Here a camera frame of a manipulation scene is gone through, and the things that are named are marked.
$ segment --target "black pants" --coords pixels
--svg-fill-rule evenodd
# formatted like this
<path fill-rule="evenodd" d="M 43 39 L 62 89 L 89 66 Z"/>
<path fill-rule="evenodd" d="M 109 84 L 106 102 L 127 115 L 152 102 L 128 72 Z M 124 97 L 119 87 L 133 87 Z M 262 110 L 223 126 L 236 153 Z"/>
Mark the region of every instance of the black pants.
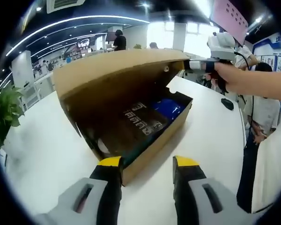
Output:
<path fill-rule="evenodd" d="M 238 205 L 248 213 L 251 213 L 253 185 L 259 144 L 254 141 L 254 135 L 250 134 L 247 146 L 244 149 L 244 161 L 242 176 L 237 191 Z"/>

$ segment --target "air vent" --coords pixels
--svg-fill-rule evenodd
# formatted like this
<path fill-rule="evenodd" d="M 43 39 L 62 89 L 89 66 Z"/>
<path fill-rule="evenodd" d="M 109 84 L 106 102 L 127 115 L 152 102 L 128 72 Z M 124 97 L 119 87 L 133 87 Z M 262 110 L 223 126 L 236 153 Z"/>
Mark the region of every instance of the air vent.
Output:
<path fill-rule="evenodd" d="M 55 12 L 60 9 L 80 6 L 85 0 L 47 0 L 47 13 Z"/>

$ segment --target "blue object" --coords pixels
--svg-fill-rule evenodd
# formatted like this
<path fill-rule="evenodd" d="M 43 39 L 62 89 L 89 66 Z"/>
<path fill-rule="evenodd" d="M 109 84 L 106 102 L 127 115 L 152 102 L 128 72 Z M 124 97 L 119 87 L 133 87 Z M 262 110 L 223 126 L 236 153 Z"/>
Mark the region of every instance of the blue object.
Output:
<path fill-rule="evenodd" d="M 168 118 L 171 122 L 185 109 L 184 106 L 178 105 L 175 101 L 168 98 L 164 98 L 160 102 L 154 103 L 152 108 Z"/>
<path fill-rule="evenodd" d="M 71 57 L 68 56 L 68 57 L 66 58 L 66 62 L 67 62 L 67 63 L 70 63 L 70 62 L 71 62 Z"/>

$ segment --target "black cable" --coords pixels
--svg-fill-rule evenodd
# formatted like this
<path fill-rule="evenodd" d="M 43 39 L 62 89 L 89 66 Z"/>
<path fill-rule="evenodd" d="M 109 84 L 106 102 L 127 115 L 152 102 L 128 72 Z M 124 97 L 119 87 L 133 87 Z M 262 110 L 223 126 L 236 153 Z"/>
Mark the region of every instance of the black cable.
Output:
<path fill-rule="evenodd" d="M 241 53 L 234 52 L 234 54 L 235 54 L 235 55 L 240 55 L 241 57 L 243 57 L 245 63 L 247 64 L 248 70 L 250 70 L 247 59 L 246 59 Z M 251 115 L 251 123 L 250 123 L 250 128 L 249 128 L 249 135 L 248 135 L 248 137 L 251 135 L 252 123 L 253 123 L 253 113 L 254 113 L 254 96 L 252 95 L 252 115 Z"/>

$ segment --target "open cardboard box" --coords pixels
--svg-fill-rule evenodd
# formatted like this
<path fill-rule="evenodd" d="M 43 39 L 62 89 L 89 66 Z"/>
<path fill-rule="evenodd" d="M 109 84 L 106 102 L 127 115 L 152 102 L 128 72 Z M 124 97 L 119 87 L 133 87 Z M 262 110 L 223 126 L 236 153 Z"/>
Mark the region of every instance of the open cardboard box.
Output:
<path fill-rule="evenodd" d="M 89 129 L 104 135 L 104 144 L 107 142 L 106 146 L 113 154 L 121 148 L 131 147 L 128 144 L 130 140 L 126 142 L 125 138 L 129 136 L 129 129 L 133 133 L 134 128 L 123 122 L 120 115 L 133 104 L 150 105 L 167 98 L 185 107 L 175 120 L 167 121 L 167 126 L 148 140 L 139 134 L 133 136 L 140 140 L 139 145 L 144 142 L 145 145 L 137 150 L 130 149 L 129 157 L 125 158 L 123 185 L 152 160 L 186 120 L 192 98 L 179 92 L 171 93 L 166 87 L 183 69 L 184 60 L 188 57 L 176 50 L 137 49 L 94 55 L 53 72 L 55 88 L 65 114 L 77 132 L 81 131 L 99 160 L 106 154 L 98 149 L 88 133 Z"/>

